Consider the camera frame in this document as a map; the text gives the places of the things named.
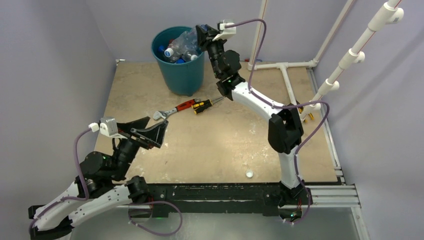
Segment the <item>white-label clear bottle white cap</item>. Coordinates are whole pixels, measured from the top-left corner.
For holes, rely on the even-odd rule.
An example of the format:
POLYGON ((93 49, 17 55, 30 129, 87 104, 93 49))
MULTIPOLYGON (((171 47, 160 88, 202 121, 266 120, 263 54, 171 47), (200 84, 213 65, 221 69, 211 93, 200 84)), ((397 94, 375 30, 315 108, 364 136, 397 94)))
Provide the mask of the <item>white-label clear bottle white cap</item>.
POLYGON ((199 53, 196 49, 186 49, 184 53, 182 53, 181 57, 182 59, 188 63, 190 61, 193 61, 197 59, 199 56, 199 53))

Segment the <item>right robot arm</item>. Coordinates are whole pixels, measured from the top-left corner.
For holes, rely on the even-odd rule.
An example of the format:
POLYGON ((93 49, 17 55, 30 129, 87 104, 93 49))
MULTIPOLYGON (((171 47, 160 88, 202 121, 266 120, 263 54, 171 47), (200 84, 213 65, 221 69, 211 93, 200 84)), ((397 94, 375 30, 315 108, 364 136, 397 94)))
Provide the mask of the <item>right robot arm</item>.
POLYGON ((240 55, 233 50, 224 50, 227 41, 223 28, 196 25, 197 43, 202 52, 207 52, 220 94, 240 103, 257 113, 268 123, 267 139, 271 148, 278 153, 281 179, 280 196, 288 204, 300 198, 307 188, 300 176, 297 152, 302 143, 303 126, 294 105, 277 106, 261 93, 256 93, 241 77, 240 55))

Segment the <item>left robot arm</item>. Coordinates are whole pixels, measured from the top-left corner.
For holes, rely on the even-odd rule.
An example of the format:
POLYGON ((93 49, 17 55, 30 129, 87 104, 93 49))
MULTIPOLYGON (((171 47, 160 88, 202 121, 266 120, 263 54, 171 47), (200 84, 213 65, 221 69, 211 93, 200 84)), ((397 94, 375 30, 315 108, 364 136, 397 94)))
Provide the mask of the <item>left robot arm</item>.
POLYGON ((169 121, 148 126, 150 117, 120 123, 114 117, 102 117, 89 124, 73 144, 77 176, 70 186, 51 202, 28 208, 32 240, 56 240, 70 234, 77 225, 117 206, 142 205, 151 198, 146 180, 135 176, 126 183, 127 171, 139 149, 160 148, 169 121), (92 151, 79 161, 78 142, 88 132, 99 132, 112 139, 111 155, 92 151))

